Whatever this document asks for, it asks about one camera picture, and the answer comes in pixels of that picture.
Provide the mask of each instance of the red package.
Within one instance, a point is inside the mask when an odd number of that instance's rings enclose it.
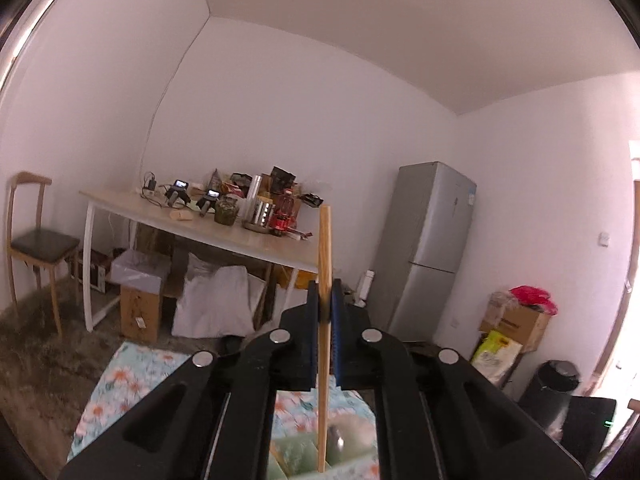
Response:
[[[558,313],[558,306],[551,301],[551,294],[549,294],[543,288],[537,288],[536,286],[521,285],[510,290],[520,304],[523,305],[539,305],[550,316],[555,316]]]

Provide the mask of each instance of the wooden chair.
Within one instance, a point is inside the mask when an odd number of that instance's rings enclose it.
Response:
[[[38,292],[42,290],[42,279],[40,268],[44,267],[49,271],[49,283],[51,287],[51,302],[53,303],[53,317],[58,329],[58,335],[62,338],[62,324],[60,323],[60,311],[58,309],[58,294],[56,291],[55,268],[65,258],[73,255],[74,274],[78,280],[78,250],[80,240],[68,235],[63,235],[49,229],[40,227],[42,222],[42,202],[44,200],[45,186],[50,186],[51,179],[39,176],[28,171],[21,171],[11,179],[11,195],[9,196],[9,211],[6,221],[6,259],[9,270],[9,286],[11,297],[14,302],[15,315],[18,317],[18,302],[15,297],[14,265],[13,258],[24,261],[27,265],[33,266],[36,275],[36,285]],[[36,227],[20,237],[12,239],[12,221],[14,216],[15,190],[20,184],[40,184],[38,195],[38,206],[36,209]],[[75,284],[76,303],[79,304],[78,283]]]

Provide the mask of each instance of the silver refrigerator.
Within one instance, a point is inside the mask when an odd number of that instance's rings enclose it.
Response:
[[[475,200],[476,184],[441,162],[400,168],[367,298],[373,326],[402,341],[432,339]]]

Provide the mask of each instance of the flower pattern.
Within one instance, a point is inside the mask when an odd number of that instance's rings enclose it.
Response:
[[[146,348],[125,342],[111,359],[94,392],[76,432],[68,460],[80,453],[98,436],[127,413],[159,383],[179,368],[190,356]],[[318,426],[318,391],[278,392],[274,407],[272,438],[293,436],[301,431],[315,431]],[[356,392],[342,391],[331,377],[329,417],[349,413],[372,424],[375,416]],[[378,457],[375,453],[323,474],[305,474],[300,480],[378,480]]]

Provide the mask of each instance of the wooden tabletop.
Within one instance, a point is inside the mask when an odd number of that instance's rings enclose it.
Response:
[[[318,242],[315,237],[296,241],[289,237],[275,237],[244,229],[237,221],[233,226],[214,222],[213,215],[177,221],[169,217],[171,208],[152,204],[133,191],[110,189],[82,190],[80,192],[101,209],[130,218],[162,231],[190,238],[227,251],[252,258],[318,272]]]

